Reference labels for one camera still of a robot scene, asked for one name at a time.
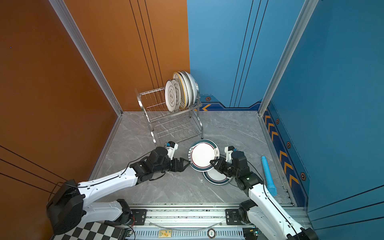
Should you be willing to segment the white plate dark rim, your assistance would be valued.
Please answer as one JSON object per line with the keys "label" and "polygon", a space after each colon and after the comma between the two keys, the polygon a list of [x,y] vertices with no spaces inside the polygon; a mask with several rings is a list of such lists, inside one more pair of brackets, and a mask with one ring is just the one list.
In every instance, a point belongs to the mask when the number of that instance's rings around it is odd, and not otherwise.
{"label": "white plate dark rim", "polygon": [[233,177],[227,177],[226,175],[219,173],[214,168],[202,172],[202,174],[209,183],[218,186],[226,185],[233,179]]}
{"label": "white plate dark rim", "polygon": [[202,139],[191,145],[188,151],[188,160],[191,167],[198,172],[206,172],[213,168],[210,161],[218,160],[220,150],[211,140]]}

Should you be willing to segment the chrome wire dish rack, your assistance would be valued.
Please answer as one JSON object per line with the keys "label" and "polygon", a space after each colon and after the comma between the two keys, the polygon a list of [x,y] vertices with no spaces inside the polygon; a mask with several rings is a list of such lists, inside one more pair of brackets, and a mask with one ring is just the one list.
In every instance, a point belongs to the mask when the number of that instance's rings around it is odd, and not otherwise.
{"label": "chrome wire dish rack", "polygon": [[179,143],[194,137],[204,138],[204,128],[200,120],[200,99],[184,110],[169,112],[164,87],[143,93],[135,90],[135,93],[157,147],[169,141]]}

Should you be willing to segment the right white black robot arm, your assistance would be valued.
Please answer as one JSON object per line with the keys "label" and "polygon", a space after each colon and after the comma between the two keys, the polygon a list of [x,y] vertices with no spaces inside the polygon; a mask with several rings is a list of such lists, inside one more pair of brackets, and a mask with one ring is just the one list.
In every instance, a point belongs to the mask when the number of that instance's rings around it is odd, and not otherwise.
{"label": "right white black robot arm", "polygon": [[255,225],[269,240],[317,240],[312,228],[305,229],[272,197],[264,180],[250,170],[244,152],[231,153],[229,163],[223,157],[210,164],[219,173],[233,177],[240,190],[250,198],[240,204],[239,214],[246,224]]}

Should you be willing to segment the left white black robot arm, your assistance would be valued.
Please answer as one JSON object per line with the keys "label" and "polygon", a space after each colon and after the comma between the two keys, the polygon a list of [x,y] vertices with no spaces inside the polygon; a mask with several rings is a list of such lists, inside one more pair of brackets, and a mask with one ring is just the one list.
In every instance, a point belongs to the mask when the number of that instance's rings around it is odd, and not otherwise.
{"label": "left white black robot arm", "polygon": [[183,172],[191,163],[174,158],[178,145],[174,142],[157,147],[138,161],[128,163],[119,172],[88,182],[69,180],[47,203],[47,215],[54,235],[62,235],[79,224],[107,221],[117,225],[131,224],[133,213],[128,203],[118,199],[109,203],[98,200],[119,190],[154,180],[155,174]]}

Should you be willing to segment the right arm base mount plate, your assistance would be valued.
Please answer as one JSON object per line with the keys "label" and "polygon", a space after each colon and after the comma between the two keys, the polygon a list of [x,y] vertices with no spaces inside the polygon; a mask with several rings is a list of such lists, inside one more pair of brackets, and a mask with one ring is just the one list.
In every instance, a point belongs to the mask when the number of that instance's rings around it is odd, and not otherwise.
{"label": "right arm base mount plate", "polygon": [[228,226],[244,225],[239,214],[239,209],[226,209],[226,223]]}

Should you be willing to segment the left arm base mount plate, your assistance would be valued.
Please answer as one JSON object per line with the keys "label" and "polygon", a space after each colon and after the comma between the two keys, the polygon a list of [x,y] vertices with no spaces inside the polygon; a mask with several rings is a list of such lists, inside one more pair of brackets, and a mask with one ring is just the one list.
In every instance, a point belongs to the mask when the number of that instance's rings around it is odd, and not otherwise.
{"label": "left arm base mount plate", "polygon": [[144,226],[147,217],[146,209],[133,209],[127,225],[129,226]]}

